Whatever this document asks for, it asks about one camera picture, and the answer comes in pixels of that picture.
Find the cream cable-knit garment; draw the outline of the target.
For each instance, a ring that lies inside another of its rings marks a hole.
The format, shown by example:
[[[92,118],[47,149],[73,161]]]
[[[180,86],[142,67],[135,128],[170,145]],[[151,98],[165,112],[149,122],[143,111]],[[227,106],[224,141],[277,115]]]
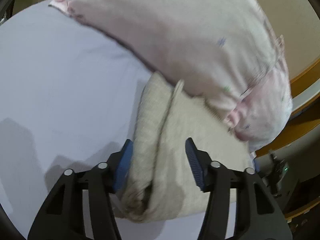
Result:
[[[202,213],[209,195],[197,187],[185,141],[227,168],[252,167],[248,145],[238,140],[207,107],[203,98],[189,97],[183,81],[175,87],[154,73],[138,107],[133,156],[121,198],[125,216],[146,223]]]

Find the pink floral pillow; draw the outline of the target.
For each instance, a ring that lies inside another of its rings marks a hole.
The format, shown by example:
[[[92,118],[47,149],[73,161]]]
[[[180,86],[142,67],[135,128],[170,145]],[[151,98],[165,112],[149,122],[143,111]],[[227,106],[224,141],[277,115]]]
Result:
[[[257,0],[52,0],[123,42],[154,70],[203,96],[251,151],[292,113],[285,43]]]

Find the wooden headboard frame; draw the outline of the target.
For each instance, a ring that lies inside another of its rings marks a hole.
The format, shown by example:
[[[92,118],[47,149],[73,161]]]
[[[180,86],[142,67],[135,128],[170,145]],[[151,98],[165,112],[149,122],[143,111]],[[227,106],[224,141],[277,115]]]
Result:
[[[271,165],[270,153],[293,159],[297,174],[319,173],[319,60],[291,80],[293,112],[284,130],[256,152],[257,167]]]

